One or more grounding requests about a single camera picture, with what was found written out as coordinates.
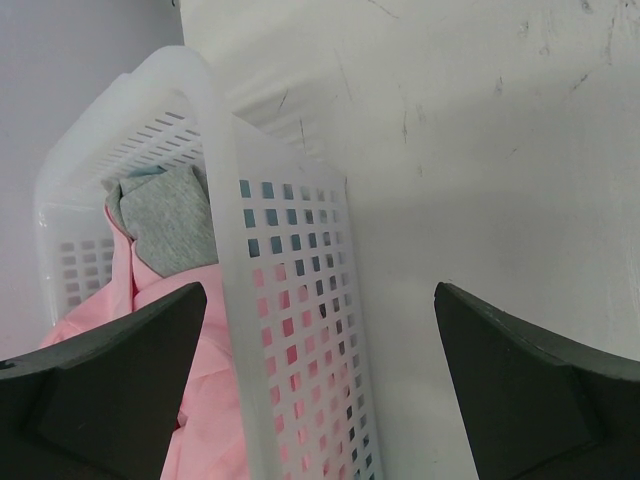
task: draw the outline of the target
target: perforated plastic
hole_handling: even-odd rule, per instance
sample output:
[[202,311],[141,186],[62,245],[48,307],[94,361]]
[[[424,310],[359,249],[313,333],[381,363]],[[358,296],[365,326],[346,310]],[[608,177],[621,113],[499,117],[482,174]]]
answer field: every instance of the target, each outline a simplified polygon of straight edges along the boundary
[[204,61],[155,53],[50,153],[36,191],[55,322],[111,279],[103,180],[206,168],[256,479],[382,478],[345,179],[233,118]]

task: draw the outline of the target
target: pink cloth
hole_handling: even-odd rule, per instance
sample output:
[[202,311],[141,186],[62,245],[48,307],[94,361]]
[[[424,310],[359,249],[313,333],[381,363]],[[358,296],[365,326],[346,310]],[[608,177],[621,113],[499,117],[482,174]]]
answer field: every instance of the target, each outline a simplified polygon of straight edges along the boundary
[[46,347],[134,312],[192,282],[207,293],[202,333],[184,391],[161,480],[249,479],[238,389],[218,265],[161,278],[107,219],[114,237],[113,280],[60,320]]

